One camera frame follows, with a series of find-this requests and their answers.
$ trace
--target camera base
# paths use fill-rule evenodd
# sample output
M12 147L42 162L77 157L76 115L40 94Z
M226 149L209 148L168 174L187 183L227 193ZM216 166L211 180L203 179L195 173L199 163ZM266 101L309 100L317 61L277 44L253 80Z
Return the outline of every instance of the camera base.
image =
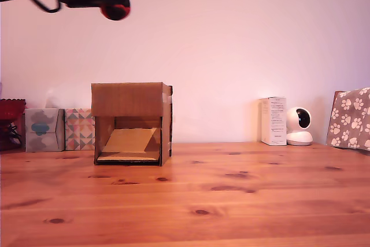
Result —
M294 131L287 134L287 144L293 146L309 146L312 144L312 135L308 131Z

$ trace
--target cardboard box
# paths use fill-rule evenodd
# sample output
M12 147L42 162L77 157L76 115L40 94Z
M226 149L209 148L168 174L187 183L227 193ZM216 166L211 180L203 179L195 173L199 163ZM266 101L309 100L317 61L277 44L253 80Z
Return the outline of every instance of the cardboard box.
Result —
M95 119L91 109L65 110L65 150L95 149Z
M64 109L25 110L26 152L61 152L65 149Z
M92 84L95 164L164 165L172 155L172 86Z
M287 110L283 97L264 98L261 112L261 140L271 146L287 145Z

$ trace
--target camera lens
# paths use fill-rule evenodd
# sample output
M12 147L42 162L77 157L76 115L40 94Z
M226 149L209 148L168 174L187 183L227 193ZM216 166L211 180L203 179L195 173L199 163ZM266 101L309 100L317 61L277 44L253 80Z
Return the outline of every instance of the camera lens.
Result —
M310 124L310 116L308 115L306 110L297 109L297 114L299 118L299 126L302 128L308 127Z

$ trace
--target tissue box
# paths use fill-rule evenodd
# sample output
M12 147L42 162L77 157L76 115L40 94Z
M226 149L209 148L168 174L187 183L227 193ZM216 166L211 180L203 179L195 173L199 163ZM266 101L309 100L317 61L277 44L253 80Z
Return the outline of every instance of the tissue box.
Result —
M91 109L65 110L65 149L95 149L95 119Z
M61 152L65 149L64 109L25 110L26 152Z

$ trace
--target open cardboard box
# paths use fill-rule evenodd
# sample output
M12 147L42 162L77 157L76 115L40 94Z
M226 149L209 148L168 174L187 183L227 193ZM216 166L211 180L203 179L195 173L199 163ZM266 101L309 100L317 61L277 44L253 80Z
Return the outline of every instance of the open cardboard box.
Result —
M91 93L95 165L164 165L172 154L172 86L95 83Z

